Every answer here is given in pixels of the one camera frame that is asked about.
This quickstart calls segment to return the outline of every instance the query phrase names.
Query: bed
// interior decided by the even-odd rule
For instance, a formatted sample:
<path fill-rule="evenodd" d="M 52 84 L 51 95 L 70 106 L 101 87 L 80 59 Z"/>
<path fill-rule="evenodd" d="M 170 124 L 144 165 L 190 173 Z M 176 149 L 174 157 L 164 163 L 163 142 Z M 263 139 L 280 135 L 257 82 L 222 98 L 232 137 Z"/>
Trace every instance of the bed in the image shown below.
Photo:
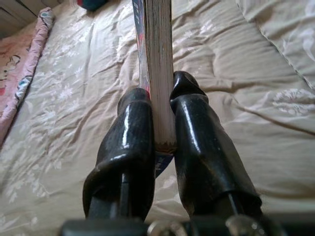
<path fill-rule="evenodd" d="M 279 1 L 256 3 L 173 0 L 174 70 L 193 74 L 207 93 L 263 211 L 314 211 L 315 34 L 306 27 L 302 38 L 295 36 L 303 21 L 298 13 L 279 19 L 286 9 Z M 305 22 L 314 23 L 315 8 L 304 3 L 296 11 L 311 7 Z M 65 220 L 84 217 L 83 182 L 119 99 L 138 84 L 130 0 L 109 1 L 94 13 L 64 2 L 53 12 L 54 26 L 0 153 L 1 235 L 56 235 Z M 288 49 L 294 39 L 301 39 L 301 50 Z M 156 179 L 147 221 L 162 217 L 188 219 L 173 161 Z"/>

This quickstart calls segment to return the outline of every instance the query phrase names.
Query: pink fabric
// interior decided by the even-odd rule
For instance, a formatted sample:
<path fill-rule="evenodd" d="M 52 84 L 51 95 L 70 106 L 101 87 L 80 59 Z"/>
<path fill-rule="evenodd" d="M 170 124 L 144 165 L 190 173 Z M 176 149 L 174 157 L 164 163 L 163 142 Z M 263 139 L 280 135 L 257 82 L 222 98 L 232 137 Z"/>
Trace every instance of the pink fabric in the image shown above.
<path fill-rule="evenodd" d="M 40 11 L 33 35 L 26 32 L 0 41 L 0 145 L 32 81 L 52 22 L 47 7 Z"/>

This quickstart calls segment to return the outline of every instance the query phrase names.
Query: book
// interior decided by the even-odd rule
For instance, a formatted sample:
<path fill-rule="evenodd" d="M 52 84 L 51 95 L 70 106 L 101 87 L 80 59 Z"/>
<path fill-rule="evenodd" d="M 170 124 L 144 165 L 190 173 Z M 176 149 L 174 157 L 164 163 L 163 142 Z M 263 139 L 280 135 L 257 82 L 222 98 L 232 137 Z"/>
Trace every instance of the book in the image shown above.
<path fill-rule="evenodd" d="M 176 147 L 173 89 L 171 0 L 132 0 L 139 55 L 139 87 L 150 94 L 156 150 Z"/>

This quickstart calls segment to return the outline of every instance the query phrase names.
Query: pink blanket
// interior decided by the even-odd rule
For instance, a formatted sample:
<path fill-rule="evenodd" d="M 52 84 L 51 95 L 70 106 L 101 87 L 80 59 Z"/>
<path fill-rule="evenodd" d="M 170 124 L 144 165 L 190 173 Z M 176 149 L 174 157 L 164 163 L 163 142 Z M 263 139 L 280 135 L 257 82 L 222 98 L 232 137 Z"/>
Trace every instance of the pink blanket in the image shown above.
<path fill-rule="evenodd" d="M 0 41 L 0 146 L 12 123 L 53 25 L 53 12 L 40 11 L 33 35 L 24 33 Z"/>

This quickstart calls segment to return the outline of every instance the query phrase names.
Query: dark object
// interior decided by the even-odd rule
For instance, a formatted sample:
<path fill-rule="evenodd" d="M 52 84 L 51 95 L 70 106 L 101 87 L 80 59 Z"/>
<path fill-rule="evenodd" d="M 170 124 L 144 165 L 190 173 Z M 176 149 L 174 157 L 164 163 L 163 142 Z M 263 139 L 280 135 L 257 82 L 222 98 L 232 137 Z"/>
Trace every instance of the dark object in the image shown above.
<path fill-rule="evenodd" d="M 122 97 L 118 117 L 84 183 L 87 220 L 64 223 L 62 236 L 310 236 L 315 214 L 263 216 L 241 159 L 208 98 L 186 72 L 175 72 L 175 164 L 189 222 L 143 223 L 154 191 L 154 137 L 149 95 Z"/>
<path fill-rule="evenodd" d="M 153 200 L 154 163 L 149 94 L 135 88 L 119 101 L 118 117 L 99 147 L 96 167 L 84 183 L 85 215 L 144 220 Z"/>
<path fill-rule="evenodd" d="M 108 0 L 77 0 L 80 7 L 89 11 L 95 11 L 107 2 Z"/>

